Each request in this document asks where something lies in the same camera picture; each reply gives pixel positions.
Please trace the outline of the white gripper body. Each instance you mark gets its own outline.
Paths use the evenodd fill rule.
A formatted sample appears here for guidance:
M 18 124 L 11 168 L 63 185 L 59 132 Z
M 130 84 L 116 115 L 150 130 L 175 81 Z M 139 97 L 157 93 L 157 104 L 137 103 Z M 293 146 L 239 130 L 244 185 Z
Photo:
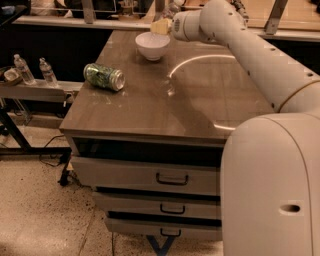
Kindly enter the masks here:
M 183 11 L 177 13 L 172 20 L 171 33 L 180 41 L 201 41 L 203 33 L 200 29 L 200 11 Z

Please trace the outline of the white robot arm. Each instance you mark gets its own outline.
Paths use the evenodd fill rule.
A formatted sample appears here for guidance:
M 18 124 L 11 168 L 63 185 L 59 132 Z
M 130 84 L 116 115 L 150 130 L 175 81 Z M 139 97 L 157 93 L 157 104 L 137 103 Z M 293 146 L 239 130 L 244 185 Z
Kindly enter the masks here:
M 320 80 L 252 33 L 227 0 L 151 25 L 225 45 L 272 105 L 239 125 L 221 160 L 224 256 L 320 256 Z

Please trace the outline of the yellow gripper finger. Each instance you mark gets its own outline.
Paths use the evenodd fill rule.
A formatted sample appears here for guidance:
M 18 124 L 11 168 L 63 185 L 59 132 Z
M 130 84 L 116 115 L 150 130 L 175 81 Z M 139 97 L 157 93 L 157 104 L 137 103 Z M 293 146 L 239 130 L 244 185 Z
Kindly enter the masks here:
M 167 35 L 171 31 L 172 20 L 168 18 L 160 19 L 155 21 L 150 26 L 150 31 L 152 33 Z

